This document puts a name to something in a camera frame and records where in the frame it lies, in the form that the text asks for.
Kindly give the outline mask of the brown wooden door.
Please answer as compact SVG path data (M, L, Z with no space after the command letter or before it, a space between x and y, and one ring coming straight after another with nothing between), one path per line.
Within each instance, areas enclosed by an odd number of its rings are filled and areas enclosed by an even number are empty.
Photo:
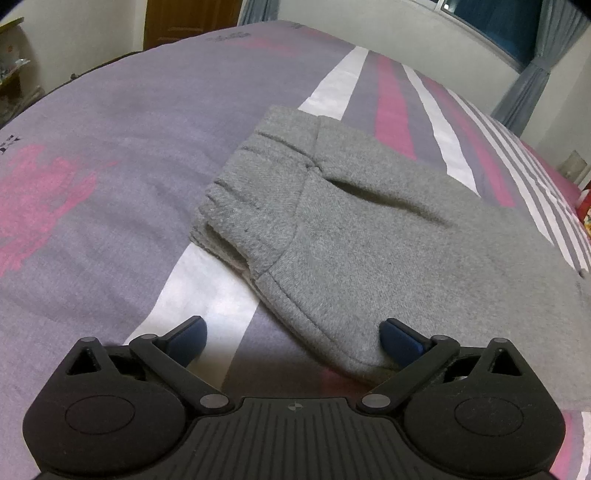
M148 0L143 49L235 27L242 0Z

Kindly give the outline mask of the translucent container near wall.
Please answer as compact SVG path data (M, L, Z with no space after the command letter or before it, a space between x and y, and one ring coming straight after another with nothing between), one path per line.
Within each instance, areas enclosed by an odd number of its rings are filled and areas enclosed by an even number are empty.
M568 158L558 167L558 172L574 184L580 184L590 172L590 162L583 158L577 150L573 150Z

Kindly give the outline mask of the grey left curtain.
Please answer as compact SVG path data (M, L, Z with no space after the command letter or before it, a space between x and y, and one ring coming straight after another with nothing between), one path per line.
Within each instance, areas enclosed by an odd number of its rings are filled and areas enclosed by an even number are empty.
M238 25L274 21L280 10L280 0L245 0L238 17Z

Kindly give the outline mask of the colourful patterned pillow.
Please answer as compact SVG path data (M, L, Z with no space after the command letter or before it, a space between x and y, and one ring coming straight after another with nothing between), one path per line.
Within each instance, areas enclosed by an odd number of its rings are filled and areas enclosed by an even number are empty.
M591 238L591 190L589 188L582 191L577 201L576 214L588 237Z

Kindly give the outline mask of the cluttered side shelf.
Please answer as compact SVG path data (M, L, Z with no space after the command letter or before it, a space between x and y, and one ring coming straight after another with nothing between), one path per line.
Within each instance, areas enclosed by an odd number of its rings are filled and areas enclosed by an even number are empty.
M1 25L1 127L36 103L43 95L41 85L34 85L32 53L22 28L24 17Z

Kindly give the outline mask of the striped purple pink bed sheet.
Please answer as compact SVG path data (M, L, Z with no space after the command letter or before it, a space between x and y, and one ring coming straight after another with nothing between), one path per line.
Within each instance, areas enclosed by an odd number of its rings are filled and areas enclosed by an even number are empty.
M470 176L577 270L576 188L474 104L389 57L287 21L138 53L52 92L1 132L1 475L37 473L22 420L74 342L124 343L203 317L194 365L245 396L342 396L322 365L189 229L202 193L271 105L334 117Z

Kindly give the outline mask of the grey sweatpants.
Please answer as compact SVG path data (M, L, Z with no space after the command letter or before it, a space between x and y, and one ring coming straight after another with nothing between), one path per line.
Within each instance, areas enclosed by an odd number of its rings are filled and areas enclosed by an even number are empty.
M193 243L318 356L398 369L396 318L465 346L510 339L563 408L590 406L590 278L518 211L337 120L273 106L207 188Z

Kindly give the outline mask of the aluminium framed window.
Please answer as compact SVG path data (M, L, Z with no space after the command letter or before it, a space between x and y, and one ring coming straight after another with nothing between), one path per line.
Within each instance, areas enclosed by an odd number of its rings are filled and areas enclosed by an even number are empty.
M534 57L541 1L427 0L415 4L460 27L518 73Z

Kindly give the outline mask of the grey curtain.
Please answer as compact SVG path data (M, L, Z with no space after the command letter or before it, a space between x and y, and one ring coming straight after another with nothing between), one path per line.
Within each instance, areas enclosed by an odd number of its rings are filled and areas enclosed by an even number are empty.
M280 10L280 0L245 0L238 17L238 25L274 21Z
M543 1L533 59L499 102L493 118L520 136L545 90L552 69L589 24L587 15L572 1Z

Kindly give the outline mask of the grey right curtain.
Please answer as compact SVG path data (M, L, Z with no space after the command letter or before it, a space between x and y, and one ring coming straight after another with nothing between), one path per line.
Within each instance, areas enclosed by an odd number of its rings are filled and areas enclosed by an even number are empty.
M545 90L552 69L589 24L587 15L572 1L543 1L533 59L499 102L493 118L520 136Z

